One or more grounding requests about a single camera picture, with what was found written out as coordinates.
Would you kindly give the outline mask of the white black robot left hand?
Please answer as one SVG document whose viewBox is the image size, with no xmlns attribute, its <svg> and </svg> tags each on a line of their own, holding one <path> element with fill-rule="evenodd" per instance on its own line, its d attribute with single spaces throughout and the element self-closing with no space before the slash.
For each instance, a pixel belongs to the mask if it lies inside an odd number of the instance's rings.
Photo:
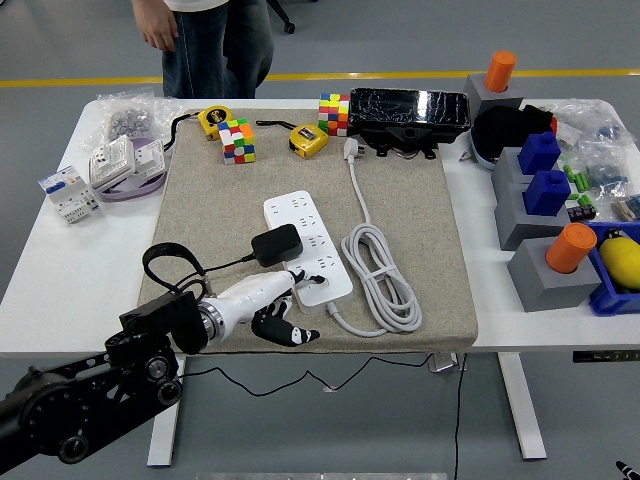
<svg viewBox="0 0 640 480">
<path fill-rule="evenodd" d="M 303 270 L 260 273 L 246 277 L 216 297 L 199 302 L 199 311 L 208 341 L 226 340 L 238 324 L 249 323 L 259 338 L 271 343 L 296 347 L 320 338 L 285 320 L 292 306 L 292 289 L 301 282 L 321 284 L 325 278 Z"/>
</svg>

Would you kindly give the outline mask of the person's hand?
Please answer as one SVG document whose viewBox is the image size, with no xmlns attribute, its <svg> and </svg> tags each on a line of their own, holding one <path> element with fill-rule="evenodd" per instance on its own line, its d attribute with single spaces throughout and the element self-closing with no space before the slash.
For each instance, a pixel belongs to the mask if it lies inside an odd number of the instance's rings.
<svg viewBox="0 0 640 480">
<path fill-rule="evenodd" d="M 142 39 L 162 52 L 174 52 L 177 23 L 163 0 L 133 0 L 134 18 Z"/>
</svg>

